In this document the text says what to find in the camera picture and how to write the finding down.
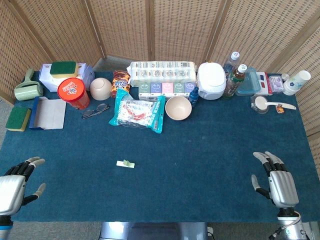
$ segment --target snack bag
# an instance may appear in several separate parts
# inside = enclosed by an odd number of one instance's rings
[[[130,75],[127,71],[114,71],[113,72],[113,80],[112,80],[112,88],[111,88],[111,97],[115,98],[117,95],[118,89],[123,89],[127,93],[130,91],[130,84],[128,81],[130,79]]]
[[[123,125],[135,128],[149,128],[157,134],[162,132],[166,97],[159,96],[156,102],[134,100],[123,89],[115,97],[113,126]]]

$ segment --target table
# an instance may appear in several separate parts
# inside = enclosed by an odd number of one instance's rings
[[[96,77],[112,79],[111,72]],[[33,79],[38,79],[36,72]],[[131,89],[137,98],[137,88]],[[50,99],[56,93],[45,91]],[[297,106],[294,96],[267,97]],[[280,157],[295,180],[302,220],[320,220],[320,182],[298,110],[258,114],[250,97],[200,98],[191,115],[163,131],[111,126],[111,108],[81,119],[66,107],[64,128],[7,131],[0,171],[29,157],[46,159],[27,183],[26,195],[47,183],[37,201],[22,207],[14,221],[102,222],[276,222],[278,209],[251,185],[251,174],[267,188],[267,176],[253,152]],[[100,101],[91,100],[89,108]],[[16,106],[32,108],[33,100]],[[123,159],[135,168],[116,166]]]

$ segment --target white spoon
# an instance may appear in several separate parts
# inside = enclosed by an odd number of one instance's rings
[[[267,99],[263,96],[257,96],[254,101],[256,107],[260,110],[266,110],[270,105],[281,105],[282,108],[296,110],[297,108],[291,104],[283,103],[283,102],[271,102],[267,101]]]

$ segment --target green sponge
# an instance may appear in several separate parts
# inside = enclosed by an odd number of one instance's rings
[[[74,78],[78,74],[78,65],[75,61],[55,61],[51,65],[50,74],[56,79]]]
[[[31,110],[26,107],[14,107],[5,128],[9,131],[23,132],[26,129]]]

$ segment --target white rice cooker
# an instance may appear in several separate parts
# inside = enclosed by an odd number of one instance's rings
[[[215,62],[205,62],[199,66],[197,74],[199,96],[215,100],[222,96],[226,88],[226,74],[222,66]]]

